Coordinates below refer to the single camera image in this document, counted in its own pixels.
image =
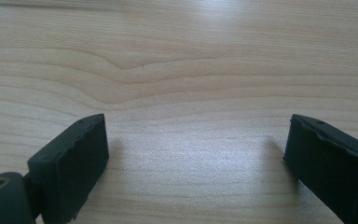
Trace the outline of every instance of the wood grain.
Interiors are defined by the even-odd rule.
[[[0,1],[0,173],[96,113],[73,223],[340,223],[282,152],[294,113],[358,138],[358,1]]]

